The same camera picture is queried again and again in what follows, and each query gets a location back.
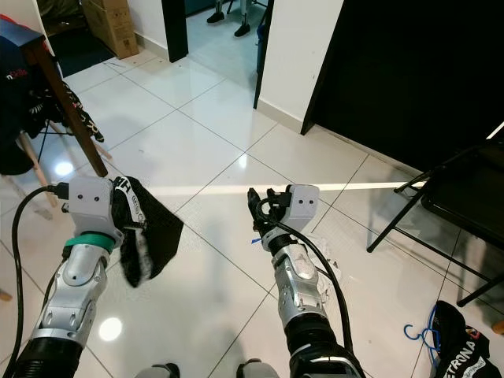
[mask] white tiled floor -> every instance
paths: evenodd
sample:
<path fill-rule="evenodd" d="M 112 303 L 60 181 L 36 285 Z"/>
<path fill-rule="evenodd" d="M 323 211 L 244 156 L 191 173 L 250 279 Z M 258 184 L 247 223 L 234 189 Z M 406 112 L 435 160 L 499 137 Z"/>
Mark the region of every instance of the white tiled floor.
<path fill-rule="evenodd" d="M 367 254 L 366 246 L 406 202 L 379 186 L 409 177 L 323 128 L 300 136 L 276 124 L 252 109 L 250 88 L 231 79 L 190 58 L 171 64 L 146 51 L 67 79 L 106 138 L 104 147 L 113 155 L 106 162 L 109 176 L 138 177 L 187 225 L 176 257 L 140 288 L 126 284 L 114 251 L 109 284 L 77 376 L 133 377 L 153 363 L 174 361 L 182 377 L 231 378 L 240 362 L 261 358 L 287 377 L 273 269 L 270 256 L 250 243 L 257 235 L 246 192 L 256 187 L 264 194 L 268 187 L 295 182 L 321 186 L 317 216 L 306 232 L 328 241 L 343 272 L 355 351 L 368 376 L 428 377 L 427 354 L 405 338 L 402 328 L 422 329 L 438 297 L 455 303 L 462 287 L 471 291 L 481 282 L 395 233 Z M 65 172 L 70 176 L 93 174 L 68 137 L 50 136 L 42 163 L 53 182 L 65 179 L 62 166 L 70 167 Z M 0 180 L 0 287 L 10 292 L 15 288 L 9 254 L 13 208 L 20 192 L 38 186 L 31 172 L 12 181 L 17 187 Z M 488 274 L 504 267 L 502 254 L 459 235 L 422 208 L 401 226 L 456 258 L 470 251 L 469 264 Z M 59 207 L 50 209 L 43 196 L 23 215 L 24 340 L 39 311 L 41 288 L 71 234 L 68 216 Z M 492 321 L 504 319 L 502 288 L 482 300 L 461 312 L 491 339 L 492 361 L 504 369 L 504 338 L 490 329 Z M 15 313 L 15 302 L 0 302 L 0 372 L 11 347 L 3 340 L 13 340 Z M 121 321 L 122 333 L 106 342 L 99 329 L 112 317 Z M 341 340 L 339 317 L 333 312 L 330 317 Z"/>

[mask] door frame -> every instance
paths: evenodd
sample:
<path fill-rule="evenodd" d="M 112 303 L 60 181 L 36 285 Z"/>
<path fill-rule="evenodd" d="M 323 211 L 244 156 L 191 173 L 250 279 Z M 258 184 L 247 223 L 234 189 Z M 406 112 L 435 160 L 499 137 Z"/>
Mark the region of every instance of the door frame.
<path fill-rule="evenodd" d="M 254 109 L 258 107 L 261 93 L 262 73 L 265 67 L 266 51 L 268 49 L 269 25 L 273 15 L 275 0 L 268 1 L 265 17 L 265 35 L 262 41 L 261 60 L 259 61 L 258 81 L 255 86 Z M 186 6 L 184 0 L 161 0 L 163 19 L 165 21 L 166 45 L 169 60 L 173 63 L 189 54 L 187 41 Z"/>

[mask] doorway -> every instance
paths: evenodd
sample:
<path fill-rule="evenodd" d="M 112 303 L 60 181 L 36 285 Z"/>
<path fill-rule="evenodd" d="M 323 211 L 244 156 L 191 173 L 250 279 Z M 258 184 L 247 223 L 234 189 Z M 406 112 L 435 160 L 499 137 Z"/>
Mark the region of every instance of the doorway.
<path fill-rule="evenodd" d="M 181 0 L 185 5 L 187 45 L 191 60 L 243 87 L 256 89 L 261 68 L 266 24 L 267 0 L 249 1 L 247 22 L 250 31 L 236 37 L 242 24 L 240 0 L 222 5 L 224 19 L 207 22 L 216 10 L 215 0 Z"/>
<path fill-rule="evenodd" d="M 37 0 L 36 3 L 63 77 L 115 56 L 91 33 L 80 1 Z"/>

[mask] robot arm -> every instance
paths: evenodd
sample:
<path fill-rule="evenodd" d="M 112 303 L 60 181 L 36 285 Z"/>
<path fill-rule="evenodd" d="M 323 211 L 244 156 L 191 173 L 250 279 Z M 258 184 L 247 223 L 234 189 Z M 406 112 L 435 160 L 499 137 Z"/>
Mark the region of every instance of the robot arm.
<path fill-rule="evenodd" d="M 112 218 L 112 182 L 76 177 L 58 189 L 58 196 L 69 201 L 63 211 L 72 215 L 75 237 L 65 245 L 54 293 L 17 360 L 14 377 L 73 377 L 106 287 L 109 255 L 123 240 Z"/>
<path fill-rule="evenodd" d="M 268 198 L 261 200 L 251 188 L 249 210 L 263 248 L 272 254 L 280 293 L 278 311 L 291 353 L 291 377 L 364 378 L 353 352 L 336 342 L 317 290 L 318 271 L 306 246 L 286 231 L 290 228 L 299 233 L 313 219 L 318 194 L 314 186 L 289 185 L 283 193 L 269 189 Z M 270 206 L 268 217 L 261 209 L 266 202 Z"/>

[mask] black cable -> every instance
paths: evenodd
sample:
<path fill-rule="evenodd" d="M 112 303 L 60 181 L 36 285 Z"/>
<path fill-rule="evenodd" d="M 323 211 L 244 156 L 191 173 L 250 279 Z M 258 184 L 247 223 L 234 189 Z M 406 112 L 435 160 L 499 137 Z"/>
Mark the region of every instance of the black cable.
<path fill-rule="evenodd" d="M 44 138 L 42 139 L 42 146 L 40 146 L 39 157 L 37 158 L 38 162 L 40 162 L 40 158 L 42 157 L 42 151 L 44 149 L 44 144 L 46 144 L 46 137 L 48 130 L 49 130 L 49 120 L 46 121 L 46 130 L 44 132 Z"/>
<path fill-rule="evenodd" d="M 328 273 L 323 270 L 323 269 L 320 269 L 318 266 L 316 267 L 317 268 L 317 271 L 320 273 L 320 274 L 323 274 L 324 276 L 326 276 L 327 278 L 331 279 L 331 277 L 328 275 Z"/>
<path fill-rule="evenodd" d="M 329 265 L 328 261 L 325 259 L 324 255 L 320 252 L 320 250 L 315 246 L 315 244 L 312 243 L 310 239 L 308 239 L 306 236 L 304 236 L 301 232 L 294 230 L 293 228 L 287 226 L 286 224 L 283 224 L 277 220 L 271 220 L 269 219 L 266 214 L 263 213 L 262 211 L 262 206 L 266 203 L 269 202 L 269 198 L 264 198 L 262 199 L 256 207 L 256 213 L 258 216 L 264 221 L 270 223 L 272 226 L 278 227 L 283 229 L 284 231 L 288 232 L 289 234 L 295 236 L 299 240 L 303 241 L 317 256 L 317 258 L 320 260 L 321 264 L 324 266 L 324 269 L 327 271 L 327 274 L 329 275 L 329 279 L 332 282 L 332 286 L 334 286 L 334 290 L 336 292 L 336 298 L 338 299 L 338 304 L 339 304 L 339 312 L 341 316 L 341 323 L 343 327 L 343 342 L 345 349 L 351 352 L 352 354 L 354 353 L 354 344 L 352 342 L 352 335 L 351 335 L 351 330 L 350 330 L 350 318 L 348 316 L 348 308 L 347 308 L 347 302 L 345 301 L 345 297 L 343 296 L 343 292 L 341 291 L 341 287 L 339 286 L 338 279 L 336 278 L 334 272 L 332 271 L 331 266 Z"/>
<path fill-rule="evenodd" d="M 23 271 L 21 268 L 21 257 L 19 254 L 19 244 L 17 240 L 17 230 L 19 228 L 19 221 L 21 214 L 23 213 L 24 207 L 34 198 L 37 194 L 43 193 L 44 191 L 51 191 L 50 187 L 40 187 L 35 189 L 32 193 L 27 195 L 23 201 L 19 204 L 14 215 L 13 220 L 13 231 L 12 231 L 12 242 L 13 242 L 13 255 L 14 264 L 16 266 L 16 282 L 17 282 L 17 329 L 16 329 L 16 341 L 14 343 L 13 353 L 10 356 L 9 364 L 7 369 L 3 374 L 3 378 L 10 378 L 14 373 L 14 364 L 17 360 L 17 355 L 19 354 L 19 349 L 21 347 L 21 338 L 23 337 L 23 320 L 24 320 L 24 302 L 23 302 Z"/>

